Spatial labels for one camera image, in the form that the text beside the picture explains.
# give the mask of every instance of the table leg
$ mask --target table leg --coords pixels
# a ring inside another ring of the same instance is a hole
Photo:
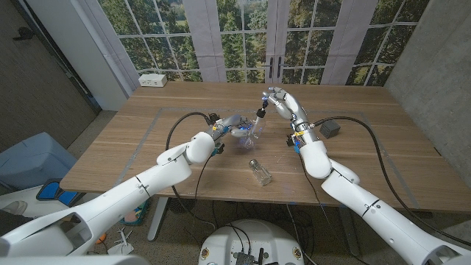
[[[353,225],[352,215],[350,209],[347,207],[339,207],[339,215],[341,223],[344,227],[345,238],[350,253],[354,256],[360,255],[360,249],[358,247],[358,239],[356,237],[355,226]]]
[[[147,240],[149,240],[150,242],[157,239],[157,234],[159,232],[160,226],[162,225],[163,217],[165,216],[168,202],[168,197],[158,198],[154,217],[152,217],[152,223],[150,224],[149,232],[147,233]]]

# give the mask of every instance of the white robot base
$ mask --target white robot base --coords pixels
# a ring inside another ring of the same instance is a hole
[[[249,240],[241,230],[249,236],[251,250]],[[198,264],[245,264],[258,262],[260,256],[263,260],[258,264],[304,264],[300,245],[290,234],[270,222],[257,219],[234,221],[216,230],[203,243]]]

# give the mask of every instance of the clear plastic container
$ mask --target clear plastic container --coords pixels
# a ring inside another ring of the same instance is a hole
[[[266,170],[256,159],[252,159],[249,162],[249,166],[253,171],[253,174],[255,175],[255,178],[258,180],[258,182],[262,185],[265,186],[266,184],[270,183],[272,181],[272,176]]]

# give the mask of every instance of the black box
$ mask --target black box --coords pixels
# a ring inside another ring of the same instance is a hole
[[[340,125],[334,120],[326,121],[321,125],[320,132],[327,139],[339,134]]]

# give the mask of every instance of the window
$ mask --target window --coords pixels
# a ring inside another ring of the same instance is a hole
[[[319,84],[341,0],[291,0],[283,83]]]
[[[182,0],[99,0],[139,74],[202,81]]]
[[[267,0],[217,0],[228,82],[265,82]]]
[[[384,85],[427,4],[428,0],[378,2],[347,85]]]

